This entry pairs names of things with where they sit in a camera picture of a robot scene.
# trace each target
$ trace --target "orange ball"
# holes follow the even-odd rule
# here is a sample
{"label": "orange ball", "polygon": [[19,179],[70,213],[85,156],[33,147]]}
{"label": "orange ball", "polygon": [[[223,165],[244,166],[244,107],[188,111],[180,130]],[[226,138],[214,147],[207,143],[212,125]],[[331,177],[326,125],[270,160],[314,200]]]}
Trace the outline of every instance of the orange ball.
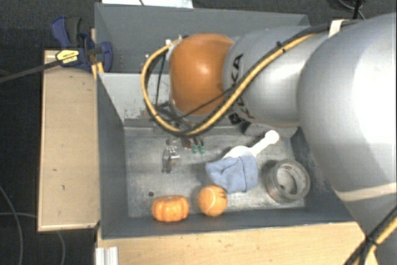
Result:
{"label": "orange ball", "polygon": [[207,186],[198,194],[198,207],[210,217],[221,215],[228,205],[228,196],[222,187]]}

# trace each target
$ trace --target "white plastic scoop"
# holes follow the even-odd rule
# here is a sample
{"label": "white plastic scoop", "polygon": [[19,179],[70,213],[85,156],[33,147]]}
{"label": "white plastic scoop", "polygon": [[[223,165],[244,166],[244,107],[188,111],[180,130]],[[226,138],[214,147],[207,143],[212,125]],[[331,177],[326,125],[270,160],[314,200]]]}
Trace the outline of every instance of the white plastic scoop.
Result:
{"label": "white plastic scoop", "polygon": [[226,155],[224,155],[222,159],[227,157],[240,157],[240,156],[256,157],[263,149],[265,149],[269,145],[273,145],[274,143],[277,143],[279,139],[280,139],[280,135],[275,130],[269,130],[265,134],[265,137],[259,142],[257,142],[254,146],[252,147],[236,146],[232,148]]}

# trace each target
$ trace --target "dark gray carpet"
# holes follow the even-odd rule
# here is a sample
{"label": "dark gray carpet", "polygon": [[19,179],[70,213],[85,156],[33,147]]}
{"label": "dark gray carpet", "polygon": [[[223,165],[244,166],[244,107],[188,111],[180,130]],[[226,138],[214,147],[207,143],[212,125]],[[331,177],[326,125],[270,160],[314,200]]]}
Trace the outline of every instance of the dark gray carpet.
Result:
{"label": "dark gray carpet", "polygon": [[[81,16],[82,30],[94,26],[93,3],[100,0],[0,0],[0,69],[22,71],[41,63],[52,39],[50,22],[57,16]],[[312,24],[351,12],[335,0],[193,0],[195,7],[245,9],[307,14]],[[366,17],[396,11],[396,0],[368,0]],[[19,212],[37,213],[38,156],[40,152],[40,75],[0,84],[0,184]],[[0,212],[9,211],[0,198]],[[31,220],[23,220],[24,264],[58,264],[56,236],[38,235]],[[64,233],[66,264],[91,264],[93,231]],[[18,239],[13,219],[0,219],[0,263],[17,264]]]}

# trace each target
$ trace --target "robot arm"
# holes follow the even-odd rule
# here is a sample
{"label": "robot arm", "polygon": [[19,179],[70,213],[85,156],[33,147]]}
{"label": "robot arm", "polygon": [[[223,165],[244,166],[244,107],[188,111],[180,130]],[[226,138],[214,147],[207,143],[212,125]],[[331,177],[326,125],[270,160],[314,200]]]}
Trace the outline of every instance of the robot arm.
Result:
{"label": "robot arm", "polygon": [[[230,107],[276,130],[301,127],[326,179],[366,234],[396,206],[396,14],[347,23],[332,37],[327,27],[282,27],[245,35],[233,45],[201,38],[199,50],[194,41],[185,46],[195,51],[191,61],[177,50],[183,41],[171,55],[170,102],[180,118],[196,124],[168,127],[172,133],[198,135]],[[206,46],[222,50],[203,57]],[[185,91],[189,106],[183,109],[180,71],[200,74],[190,78],[194,90],[191,96]],[[200,113],[209,99],[207,113]],[[397,233],[377,255],[381,264],[397,259]]]}

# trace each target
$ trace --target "clamp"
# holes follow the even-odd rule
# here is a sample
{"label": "clamp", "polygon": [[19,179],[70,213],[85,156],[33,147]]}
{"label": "clamp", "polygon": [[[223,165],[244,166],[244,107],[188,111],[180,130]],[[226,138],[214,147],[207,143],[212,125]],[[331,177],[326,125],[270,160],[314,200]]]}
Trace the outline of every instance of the clamp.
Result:
{"label": "clamp", "polygon": [[91,72],[91,65],[102,62],[104,71],[112,68],[113,52],[110,42],[101,42],[96,47],[94,41],[85,32],[80,32],[80,17],[60,16],[51,24],[51,32],[59,41],[62,51],[56,55],[61,66],[79,68]]}

